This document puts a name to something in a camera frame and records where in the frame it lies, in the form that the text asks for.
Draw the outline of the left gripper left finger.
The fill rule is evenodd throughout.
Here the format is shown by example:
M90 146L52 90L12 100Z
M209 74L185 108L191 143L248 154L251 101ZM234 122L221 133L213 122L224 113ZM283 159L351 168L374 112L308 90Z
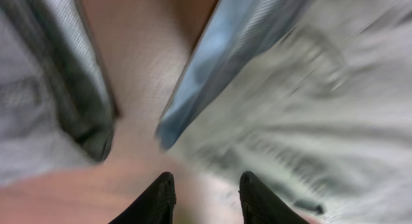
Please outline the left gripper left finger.
M164 172L109 224L172 224L175 205L174 176Z

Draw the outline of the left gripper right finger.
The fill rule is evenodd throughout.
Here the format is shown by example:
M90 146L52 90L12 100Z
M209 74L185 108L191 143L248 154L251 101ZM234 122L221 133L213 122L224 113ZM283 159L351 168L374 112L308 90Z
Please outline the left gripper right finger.
M250 171L241 175L239 197L244 224L309 224Z

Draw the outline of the khaki shorts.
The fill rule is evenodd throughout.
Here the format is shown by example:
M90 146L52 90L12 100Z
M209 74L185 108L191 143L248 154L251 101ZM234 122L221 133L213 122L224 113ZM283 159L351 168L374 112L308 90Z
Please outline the khaki shorts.
M171 147L326 205L332 223L411 222L411 0L316 0Z

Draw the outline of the folded grey shorts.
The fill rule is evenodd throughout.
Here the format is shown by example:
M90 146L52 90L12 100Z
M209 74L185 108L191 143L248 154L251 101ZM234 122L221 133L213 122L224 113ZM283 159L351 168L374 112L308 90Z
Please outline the folded grey shorts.
M80 0L1 0L1 185L103 162L114 126Z

